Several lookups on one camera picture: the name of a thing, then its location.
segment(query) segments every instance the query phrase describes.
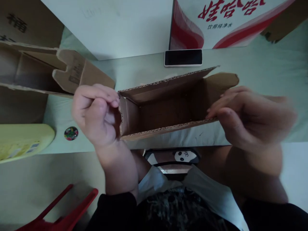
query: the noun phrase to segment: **colorful badge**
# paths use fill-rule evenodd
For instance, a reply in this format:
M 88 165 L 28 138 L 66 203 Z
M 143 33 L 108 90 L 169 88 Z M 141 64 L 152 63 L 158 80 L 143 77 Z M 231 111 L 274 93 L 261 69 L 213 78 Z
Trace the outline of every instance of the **colorful badge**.
M 78 136 L 78 129 L 76 127 L 69 127 L 64 132 L 64 137 L 68 141 L 75 140 L 77 138 L 77 136 Z

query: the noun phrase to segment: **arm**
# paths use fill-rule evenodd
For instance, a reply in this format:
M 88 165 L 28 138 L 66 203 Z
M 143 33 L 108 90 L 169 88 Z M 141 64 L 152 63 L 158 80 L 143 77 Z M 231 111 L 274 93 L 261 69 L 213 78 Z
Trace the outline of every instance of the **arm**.
M 227 90 L 209 109 L 217 115 L 227 140 L 233 145 L 224 177 L 235 198 L 287 203 L 280 182 L 280 142 L 296 120 L 285 97 L 261 96 L 245 87 Z
M 100 164 L 105 172 L 106 194 L 116 195 L 131 192 L 138 195 L 137 167 L 131 151 L 123 141 L 95 148 Z
M 119 96 L 100 84 L 80 86 L 74 95 L 72 116 L 94 145 L 105 172 L 106 194 L 138 194 L 138 174 L 134 157 L 119 139 L 121 115 Z
M 259 153 L 232 147 L 225 165 L 225 180 L 241 207 L 245 198 L 272 203 L 288 203 L 280 182 L 282 151 L 275 145 Z

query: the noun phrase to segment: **red chinese text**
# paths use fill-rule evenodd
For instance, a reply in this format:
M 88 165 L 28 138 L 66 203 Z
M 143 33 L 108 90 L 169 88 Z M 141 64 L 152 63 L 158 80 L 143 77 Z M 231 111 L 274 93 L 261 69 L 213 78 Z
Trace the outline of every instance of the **red chinese text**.
M 265 5 L 264 0 L 248 1 L 245 5 L 242 3 L 242 0 L 233 0 L 222 6 L 223 3 L 225 3 L 224 0 L 218 0 L 215 4 L 211 1 L 208 7 L 207 5 L 204 6 L 203 11 L 198 15 L 198 18 L 205 19 L 205 17 L 208 16 L 206 21 L 215 21 L 217 19 L 216 14 L 220 8 L 220 13 L 224 14 L 224 18 L 232 17 L 236 8 L 242 8 L 242 11 L 246 11 L 244 15 L 251 15 L 257 9 L 258 5 Z

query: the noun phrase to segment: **panda face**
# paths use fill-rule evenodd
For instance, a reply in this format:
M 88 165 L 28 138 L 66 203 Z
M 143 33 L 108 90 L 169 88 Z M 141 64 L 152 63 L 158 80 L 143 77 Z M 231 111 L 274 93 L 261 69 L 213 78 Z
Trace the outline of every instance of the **panda face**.
M 178 162 L 187 162 L 195 159 L 197 156 L 191 151 L 178 151 L 175 153 L 174 158 Z

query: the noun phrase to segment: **floor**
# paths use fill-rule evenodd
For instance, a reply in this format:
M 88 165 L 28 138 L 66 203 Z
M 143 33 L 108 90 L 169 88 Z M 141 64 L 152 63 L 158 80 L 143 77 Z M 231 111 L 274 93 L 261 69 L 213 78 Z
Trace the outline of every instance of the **floor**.
M 0 230 L 15 230 L 35 219 L 69 184 L 69 192 L 45 217 L 56 221 L 71 211 L 92 188 L 105 193 L 105 175 L 94 152 L 36 155 L 0 165 Z M 88 208 L 79 230 L 96 209 Z
M 291 203 L 308 212 L 308 142 L 283 144 L 282 183 Z M 46 216 L 55 221 L 76 206 L 92 188 L 105 192 L 105 176 L 94 152 L 47 154 L 0 165 L 0 230 L 16 230 L 35 219 L 68 184 L 72 191 Z M 78 223 L 83 230 L 98 197 Z

